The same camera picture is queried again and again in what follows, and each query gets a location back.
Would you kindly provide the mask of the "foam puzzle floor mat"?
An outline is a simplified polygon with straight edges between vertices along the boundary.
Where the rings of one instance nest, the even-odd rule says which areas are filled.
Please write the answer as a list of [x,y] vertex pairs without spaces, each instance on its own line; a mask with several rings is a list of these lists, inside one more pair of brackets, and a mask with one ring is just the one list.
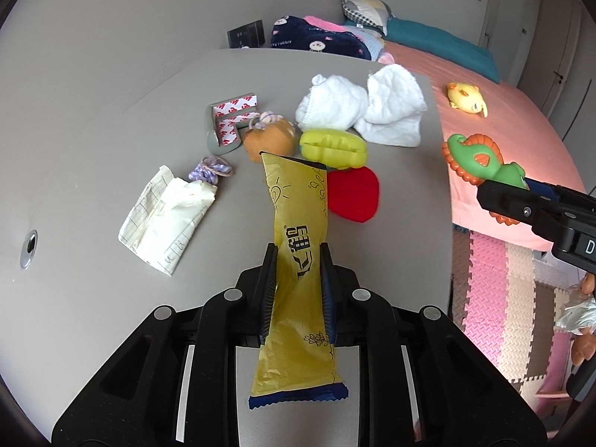
[[574,335],[556,320],[583,275],[547,253],[453,228],[451,318],[544,419],[568,405]]

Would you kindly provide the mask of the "yellow snack wrapper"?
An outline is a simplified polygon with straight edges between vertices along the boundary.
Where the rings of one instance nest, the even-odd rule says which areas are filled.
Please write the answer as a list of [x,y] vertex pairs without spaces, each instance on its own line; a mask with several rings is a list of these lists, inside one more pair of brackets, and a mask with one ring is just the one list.
[[322,165],[263,151],[277,247],[269,330],[260,347],[248,407],[334,402],[349,396],[335,358],[333,300],[321,279],[327,235],[327,175]]

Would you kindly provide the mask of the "red plush heart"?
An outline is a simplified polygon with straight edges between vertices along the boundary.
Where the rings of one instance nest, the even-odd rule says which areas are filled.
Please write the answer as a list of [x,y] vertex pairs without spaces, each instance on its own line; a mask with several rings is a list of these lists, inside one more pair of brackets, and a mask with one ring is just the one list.
[[365,223],[377,213],[380,184],[370,168],[336,169],[327,174],[327,194],[330,212],[352,222]]

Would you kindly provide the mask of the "baby doll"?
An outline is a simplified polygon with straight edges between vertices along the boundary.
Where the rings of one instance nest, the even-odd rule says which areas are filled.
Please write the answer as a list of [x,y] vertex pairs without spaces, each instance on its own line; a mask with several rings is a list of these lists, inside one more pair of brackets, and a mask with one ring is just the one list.
[[573,366],[580,366],[595,354],[595,276],[586,276],[570,291],[569,300],[559,310],[556,318],[559,329],[572,333],[571,359]]

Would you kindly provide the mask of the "grey foam corner guard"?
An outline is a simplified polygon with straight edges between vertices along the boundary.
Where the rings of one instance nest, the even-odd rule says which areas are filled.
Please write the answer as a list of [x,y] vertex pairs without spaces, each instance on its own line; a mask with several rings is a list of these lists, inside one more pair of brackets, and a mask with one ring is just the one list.
[[258,96],[244,94],[209,104],[205,111],[205,137],[213,155],[226,155],[240,147],[240,129],[258,117]]

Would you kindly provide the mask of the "brown plush bear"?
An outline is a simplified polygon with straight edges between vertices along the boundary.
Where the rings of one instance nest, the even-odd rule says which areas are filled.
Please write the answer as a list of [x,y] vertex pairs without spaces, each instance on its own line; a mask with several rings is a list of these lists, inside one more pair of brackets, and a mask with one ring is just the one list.
[[261,161],[262,152],[292,156],[297,146],[296,127],[282,115],[266,111],[250,121],[242,143],[253,162]]

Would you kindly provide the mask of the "yellow plush chick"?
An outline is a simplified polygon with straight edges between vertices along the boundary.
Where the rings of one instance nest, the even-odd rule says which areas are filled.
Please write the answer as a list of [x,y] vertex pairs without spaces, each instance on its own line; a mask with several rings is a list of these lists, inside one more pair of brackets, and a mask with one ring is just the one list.
[[488,116],[487,104],[478,86],[464,83],[449,83],[447,85],[447,99],[451,108],[468,114]]

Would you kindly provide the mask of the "yellow plastic toy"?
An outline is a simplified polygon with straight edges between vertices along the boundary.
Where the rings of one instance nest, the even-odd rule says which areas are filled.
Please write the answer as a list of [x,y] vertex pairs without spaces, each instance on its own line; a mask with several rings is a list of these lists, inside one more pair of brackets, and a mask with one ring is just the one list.
[[363,168],[368,161],[366,141],[347,131],[310,129],[300,137],[301,155],[328,168]]

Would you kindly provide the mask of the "pink bed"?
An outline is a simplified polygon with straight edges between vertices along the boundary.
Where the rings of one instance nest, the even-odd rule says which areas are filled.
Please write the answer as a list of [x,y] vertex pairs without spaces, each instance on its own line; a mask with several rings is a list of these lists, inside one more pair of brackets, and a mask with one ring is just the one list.
[[[563,141],[538,107],[520,90],[491,80],[434,54],[388,42],[394,61],[410,73],[429,78],[444,138],[453,134],[482,133],[499,146],[505,162],[517,162],[528,178],[561,185],[579,192],[585,186]],[[488,115],[468,114],[451,108],[447,85],[476,85],[488,106]],[[454,224],[532,250],[552,245],[531,232],[526,224],[498,223],[476,199],[477,188],[449,171],[451,216]]]

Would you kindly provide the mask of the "white fluffy cloth right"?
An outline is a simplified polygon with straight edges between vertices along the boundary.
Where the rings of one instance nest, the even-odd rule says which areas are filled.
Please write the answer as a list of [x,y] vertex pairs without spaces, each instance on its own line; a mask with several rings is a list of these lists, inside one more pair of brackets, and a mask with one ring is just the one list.
[[398,64],[387,65],[369,76],[367,91],[368,107],[356,132],[372,143],[417,148],[427,106],[416,78]]

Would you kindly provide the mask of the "pink folded clothing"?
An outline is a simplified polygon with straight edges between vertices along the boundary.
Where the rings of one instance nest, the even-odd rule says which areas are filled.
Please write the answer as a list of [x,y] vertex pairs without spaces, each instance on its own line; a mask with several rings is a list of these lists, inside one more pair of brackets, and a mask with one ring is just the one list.
[[344,25],[333,23],[313,15],[305,16],[304,20],[311,28],[316,28],[318,31],[334,32],[335,34],[349,32],[349,29]]

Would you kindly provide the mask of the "light blue knitted blanket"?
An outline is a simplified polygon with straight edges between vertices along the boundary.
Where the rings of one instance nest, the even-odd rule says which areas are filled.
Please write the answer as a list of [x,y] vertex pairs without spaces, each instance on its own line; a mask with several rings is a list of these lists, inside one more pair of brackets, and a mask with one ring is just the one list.
[[375,30],[359,28],[351,25],[347,25],[345,29],[365,45],[371,55],[372,61],[378,61],[384,51],[384,39],[381,37],[381,34]]

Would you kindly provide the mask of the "navy patterned blanket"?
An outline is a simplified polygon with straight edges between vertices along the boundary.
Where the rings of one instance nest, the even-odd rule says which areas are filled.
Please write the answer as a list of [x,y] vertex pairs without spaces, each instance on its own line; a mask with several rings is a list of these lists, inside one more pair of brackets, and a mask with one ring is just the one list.
[[274,23],[270,46],[277,50],[340,54],[367,61],[372,59],[366,44],[351,32],[326,30],[292,15],[281,17]]

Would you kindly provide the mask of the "white fluffy cloth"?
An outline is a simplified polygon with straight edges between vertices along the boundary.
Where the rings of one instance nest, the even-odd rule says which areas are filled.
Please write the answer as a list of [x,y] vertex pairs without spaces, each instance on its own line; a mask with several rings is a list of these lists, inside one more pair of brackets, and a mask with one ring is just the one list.
[[367,90],[345,77],[316,75],[309,93],[295,112],[302,131],[334,129],[347,131],[363,118],[369,105]]
[[416,78],[398,64],[387,65],[369,76],[367,91],[368,107],[356,132],[372,143],[417,148],[427,106]]

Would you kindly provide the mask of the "white grid paper packet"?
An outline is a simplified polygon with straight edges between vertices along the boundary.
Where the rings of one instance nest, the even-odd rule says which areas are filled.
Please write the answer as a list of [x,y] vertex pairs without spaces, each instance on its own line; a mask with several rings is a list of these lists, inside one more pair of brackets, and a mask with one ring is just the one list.
[[186,182],[163,165],[122,223],[118,240],[139,259],[171,276],[197,226],[215,202],[217,187]]

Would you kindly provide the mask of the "teal pillow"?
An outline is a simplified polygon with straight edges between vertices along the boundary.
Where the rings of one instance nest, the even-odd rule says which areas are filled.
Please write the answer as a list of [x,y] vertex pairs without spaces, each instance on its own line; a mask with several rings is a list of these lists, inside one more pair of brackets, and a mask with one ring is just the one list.
[[499,84],[500,77],[490,51],[440,28],[393,17],[386,27],[387,41],[426,51]]

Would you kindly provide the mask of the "checkered pillow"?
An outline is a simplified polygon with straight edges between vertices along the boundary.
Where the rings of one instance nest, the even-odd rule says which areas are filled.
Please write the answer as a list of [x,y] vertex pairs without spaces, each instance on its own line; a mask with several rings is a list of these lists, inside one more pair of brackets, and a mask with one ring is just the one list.
[[356,25],[370,27],[386,35],[391,8],[382,0],[342,0],[343,15]]

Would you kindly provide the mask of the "white fluffy cloth left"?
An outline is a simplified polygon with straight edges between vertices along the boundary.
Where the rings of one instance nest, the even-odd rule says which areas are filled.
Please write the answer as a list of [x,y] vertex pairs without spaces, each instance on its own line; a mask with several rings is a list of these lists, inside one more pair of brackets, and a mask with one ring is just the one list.
[[309,93],[295,112],[302,131],[334,129],[347,131],[363,118],[369,105],[367,90],[345,77],[316,75]]

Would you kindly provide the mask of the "green orange dinosaur toy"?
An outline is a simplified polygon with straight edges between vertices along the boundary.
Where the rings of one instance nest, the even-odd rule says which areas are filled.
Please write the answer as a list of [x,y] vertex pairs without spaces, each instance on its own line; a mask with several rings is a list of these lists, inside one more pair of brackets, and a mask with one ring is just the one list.
[[497,143],[486,134],[453,134],[441,146],[447,165],[463,181],[480,186],[485,181],[527,190],[525,171],[517,162],[504,162]]

